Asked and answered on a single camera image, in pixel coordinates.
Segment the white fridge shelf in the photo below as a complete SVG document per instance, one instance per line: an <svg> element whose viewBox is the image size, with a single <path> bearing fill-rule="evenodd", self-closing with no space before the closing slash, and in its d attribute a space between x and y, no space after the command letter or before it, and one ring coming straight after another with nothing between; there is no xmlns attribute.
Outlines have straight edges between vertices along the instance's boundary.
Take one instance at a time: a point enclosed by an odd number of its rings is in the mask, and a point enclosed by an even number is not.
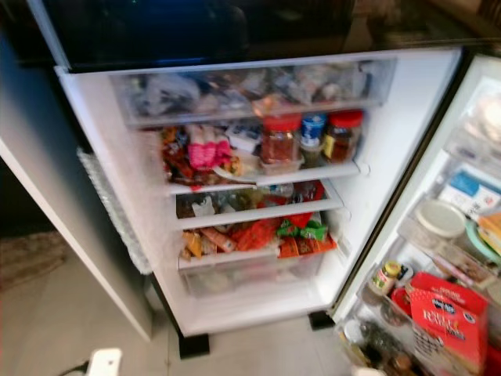
<svg viewBox="0 0 501 376"><path fill-rule="evenodd" d="M250 189L255 186L285 185L285 183L304 182L304 180L320 180L346 178L346 176L365 175L371 172L371 168L358 162L346 162L346 164L330 164L318 166L318 168L307 168L301 171L283 173L282 175L266 175L253 183L233 183L233 185L212 185L212 186L183 186L167 185L164 193L168 196L178 196L179 194L199 193L200 191L223 191Z"/></svg>
<svg viewBox="0 0 501 376"><path fill-rule="evenodd" d="M275 207L259 208L258 210L246 210L226 212L225 214L209 216L193 216L188 219L176 219L175 228L190 230L196 228L210 228L210 226L228 225L229 223L257 221L258 219L278 218L278 216L308 214L308 212L321 212L326 210L339 210L344 207L340 198L322 198L311 203L275 205Z"/></svg>

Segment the clear fridge drawer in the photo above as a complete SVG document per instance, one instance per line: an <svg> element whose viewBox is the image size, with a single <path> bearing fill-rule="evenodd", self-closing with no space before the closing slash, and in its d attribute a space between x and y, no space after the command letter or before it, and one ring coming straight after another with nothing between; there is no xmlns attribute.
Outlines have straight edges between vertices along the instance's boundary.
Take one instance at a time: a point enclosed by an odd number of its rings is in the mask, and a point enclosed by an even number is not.
<svg viewBox="0 0 501 376"><path fill-rule="evenodd" d="M380 105L396 58L222 70L123 73L110 78L126 125L157 128Z"/></svg>

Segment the black glass fridge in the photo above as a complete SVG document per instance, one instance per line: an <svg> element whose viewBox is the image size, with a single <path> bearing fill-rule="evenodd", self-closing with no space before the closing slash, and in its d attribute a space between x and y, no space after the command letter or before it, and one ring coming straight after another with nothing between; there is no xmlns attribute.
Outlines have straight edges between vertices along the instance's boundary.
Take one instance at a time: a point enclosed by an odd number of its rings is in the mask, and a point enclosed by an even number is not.
<svg viewBox="0 0 501 376"><path fill-rule="evenodd" d="M27 0L180 358L333 325L445 118L501 89L501 0Z"/></svg>

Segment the white fridge door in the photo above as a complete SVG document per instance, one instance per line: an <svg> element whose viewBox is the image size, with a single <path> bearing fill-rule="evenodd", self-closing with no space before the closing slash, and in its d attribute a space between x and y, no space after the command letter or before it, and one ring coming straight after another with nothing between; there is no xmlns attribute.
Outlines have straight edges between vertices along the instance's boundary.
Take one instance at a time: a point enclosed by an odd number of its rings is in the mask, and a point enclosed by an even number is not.
<svg viewBox="0 0 501 376"><path fill-rule="evenodd" d="M383 182L391 191L332 316L348 357L362 367L375 368L369 344L387 342L410 355L424 374L473 376L410 316L410 280L418 272L433 273L488 302L482 376L501 376L501 205L478 219L465 215L465 233L440 247L414 240L416 205L437 200L455 172L467 171L501 190L501 55L468 56L452 62L448 73L449 83L436 88L433 103L419 103L418 92L407 90L369 118L359 161L371 172L361 195L376 198L376 185ZM404 271L389 296L376 296L368 283L387 261L400 262Z"/></svg>

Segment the brown floor mat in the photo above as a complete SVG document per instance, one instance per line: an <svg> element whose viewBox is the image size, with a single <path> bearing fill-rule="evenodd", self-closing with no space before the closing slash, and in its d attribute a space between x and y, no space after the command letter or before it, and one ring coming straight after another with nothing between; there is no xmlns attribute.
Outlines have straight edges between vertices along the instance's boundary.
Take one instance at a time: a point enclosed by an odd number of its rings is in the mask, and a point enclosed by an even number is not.
<svg viewBox="0 0 501 376"><path fill-rule="evenodd" d="M0 240L0 291L49 273L72 253L68 241L57 232L32 233Z"/></svg>

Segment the pink snack packet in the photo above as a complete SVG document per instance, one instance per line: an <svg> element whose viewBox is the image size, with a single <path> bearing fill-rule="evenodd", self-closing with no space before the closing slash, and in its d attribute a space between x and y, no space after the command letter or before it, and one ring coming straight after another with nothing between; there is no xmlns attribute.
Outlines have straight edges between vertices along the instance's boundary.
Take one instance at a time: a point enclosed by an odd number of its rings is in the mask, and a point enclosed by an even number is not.
<svg viewBox="0 0 501 376"><path fill-rule="evenodd" d="M197 171L210 171L232 161L232 147L225 129L214 125L186 125L187 160Z"/></svg>

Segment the red snack packet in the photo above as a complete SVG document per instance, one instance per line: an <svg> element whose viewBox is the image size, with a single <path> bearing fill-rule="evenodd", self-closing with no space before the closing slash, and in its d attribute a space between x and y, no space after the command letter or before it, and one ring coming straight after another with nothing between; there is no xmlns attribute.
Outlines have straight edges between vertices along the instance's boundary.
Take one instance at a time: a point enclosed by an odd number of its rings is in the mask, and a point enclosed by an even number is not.
<svg viewBox="0 0 501 376"><path fill-rule="evenodd" d="M281 218L260 219L237 230L233 235L233 240L236 241L235 251L243 253L268 246L275 239L282 222Z"/></svg>

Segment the clear crisper drawer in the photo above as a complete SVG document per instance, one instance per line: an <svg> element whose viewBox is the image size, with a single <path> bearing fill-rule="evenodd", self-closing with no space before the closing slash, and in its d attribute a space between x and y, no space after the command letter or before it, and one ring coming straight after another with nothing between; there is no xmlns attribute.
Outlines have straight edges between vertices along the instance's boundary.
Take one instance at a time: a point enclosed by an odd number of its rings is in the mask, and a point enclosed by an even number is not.
<svg viewBox="0 0 501 376"><path fill-rule="evenodd" d="M198 298L272 285L290 285L314 278L323 253L280 258L278 251L250 251L181 258L178 272L189 293Z"/></svg>

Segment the red lid glass jar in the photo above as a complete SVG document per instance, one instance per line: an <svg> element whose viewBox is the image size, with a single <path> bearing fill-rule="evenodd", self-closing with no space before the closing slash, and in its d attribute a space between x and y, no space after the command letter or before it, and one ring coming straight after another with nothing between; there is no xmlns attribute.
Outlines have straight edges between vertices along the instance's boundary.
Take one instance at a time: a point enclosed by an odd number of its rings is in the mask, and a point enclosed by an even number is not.
<svg viewBox="0 0 501 376"><path fill-rule="evenodd" d="M301 160L298 129L301 114L283 114L262 118L260 158L264 164L293 164Z"/></svg>
<svg viewBox="0 0 501 376"><path fill-rule="evenodd" d="M323 132L321 154L328 164L346 164L357 150L365 112L345 110L332 112Z"/></svg>

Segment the green snack packet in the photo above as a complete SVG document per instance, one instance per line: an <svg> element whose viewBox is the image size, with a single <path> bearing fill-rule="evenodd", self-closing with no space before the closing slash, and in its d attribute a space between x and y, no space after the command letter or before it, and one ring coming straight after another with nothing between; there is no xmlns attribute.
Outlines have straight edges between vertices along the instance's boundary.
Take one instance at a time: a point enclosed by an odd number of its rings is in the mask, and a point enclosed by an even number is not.
<svg viewBox="0 0 501 376"><path fill-rule="evenodd" d="M284 219L280 223L276 236L278 237L294 237L294 239L307 240L325 240L328 237L328 226L321 222L307 221L303 225L298 226L297 223Z"/></svg>

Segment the orange snack packet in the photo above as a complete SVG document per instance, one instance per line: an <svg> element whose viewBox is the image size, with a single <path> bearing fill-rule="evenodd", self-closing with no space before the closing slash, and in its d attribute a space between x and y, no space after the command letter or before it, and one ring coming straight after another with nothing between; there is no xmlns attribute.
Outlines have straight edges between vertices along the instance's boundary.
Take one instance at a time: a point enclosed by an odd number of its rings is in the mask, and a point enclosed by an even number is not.
<svg viewBox="0 0 501 376"><path fill-rule="evenodd" d="M337 242L329 235L325 240L305 239L304 237L284 237L279 244L279 259L316 255L337 248Z"/></svg>

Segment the blue lid jar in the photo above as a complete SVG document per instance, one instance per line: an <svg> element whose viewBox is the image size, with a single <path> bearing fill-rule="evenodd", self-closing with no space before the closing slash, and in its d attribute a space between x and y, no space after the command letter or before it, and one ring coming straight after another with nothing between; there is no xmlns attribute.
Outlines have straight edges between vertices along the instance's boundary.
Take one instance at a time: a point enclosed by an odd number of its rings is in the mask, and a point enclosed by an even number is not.
<svg viewBox="0 0 501 376"><path fill-rule="evenodd" d="M323 129L328 122L326 114L305 114L301 119L300 151L301 168L316 168L323 164L321 157Z"/></svg>

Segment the yellow lid bottle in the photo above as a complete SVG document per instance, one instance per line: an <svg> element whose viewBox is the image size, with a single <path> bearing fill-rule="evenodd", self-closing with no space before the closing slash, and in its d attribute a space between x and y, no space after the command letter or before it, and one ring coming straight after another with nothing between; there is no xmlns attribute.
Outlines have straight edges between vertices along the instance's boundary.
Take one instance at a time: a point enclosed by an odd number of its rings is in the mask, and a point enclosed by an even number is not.
<svg viewBox="0 0 501 376"><path fill-rule="evenodd" d="M380 297L389 296L396 286L398 277L404 271L404 266L397 261L387 261L376 271L375 275L369 280L368 291Z"/></svg>

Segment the dark glass bottle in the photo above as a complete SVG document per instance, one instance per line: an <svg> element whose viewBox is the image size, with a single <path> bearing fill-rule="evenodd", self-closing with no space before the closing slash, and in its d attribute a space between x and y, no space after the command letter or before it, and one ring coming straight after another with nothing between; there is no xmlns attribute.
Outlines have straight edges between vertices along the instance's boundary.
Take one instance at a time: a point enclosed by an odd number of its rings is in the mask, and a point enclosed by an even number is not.
<svg viewBox="0 0 501 376"><path fill-rule="evenodd" d="M407 353L387 342L369 344L369 361L387 376L424 376L416 361Z"/></svg>

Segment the white lid round container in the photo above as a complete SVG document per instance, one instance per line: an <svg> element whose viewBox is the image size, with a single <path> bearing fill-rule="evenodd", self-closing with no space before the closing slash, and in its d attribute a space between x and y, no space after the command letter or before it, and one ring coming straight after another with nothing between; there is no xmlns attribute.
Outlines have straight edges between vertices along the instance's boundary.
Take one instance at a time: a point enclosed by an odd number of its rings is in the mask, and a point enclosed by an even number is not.
<svg viewBox="0 0 501 376"><path fill-rule="evenodd" d="M414 240L426 248L440 247L448 241L458 239L466 230L466 216L444 201L422 201L413 211L416 222Z"/></svg>

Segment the red carton box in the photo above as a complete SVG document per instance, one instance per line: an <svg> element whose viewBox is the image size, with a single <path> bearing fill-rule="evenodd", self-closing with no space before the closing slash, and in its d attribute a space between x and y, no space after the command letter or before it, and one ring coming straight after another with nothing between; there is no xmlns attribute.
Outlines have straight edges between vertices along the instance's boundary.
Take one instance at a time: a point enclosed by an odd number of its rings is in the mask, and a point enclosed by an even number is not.
<svg viewBox="0 0 501 376"><path fill-rule="evenodd" d="M439 340L473 376L482 376L489 353L489 304L476 291L418 272L407 289L416 326Z"/></svg>

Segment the blue white carton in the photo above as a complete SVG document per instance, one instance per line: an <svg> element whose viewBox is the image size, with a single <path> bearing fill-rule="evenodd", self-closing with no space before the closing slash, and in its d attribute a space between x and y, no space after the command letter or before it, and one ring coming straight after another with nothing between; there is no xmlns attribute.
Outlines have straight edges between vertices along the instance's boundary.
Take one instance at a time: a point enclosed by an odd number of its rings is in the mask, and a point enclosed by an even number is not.
<svg viewBox="0 0 501 376"><path fill-rule="evenodd" d="M437 199L457 208L470 219L478 219L501 205L501 190L467 171L458 171L447 180Z"/></svg>

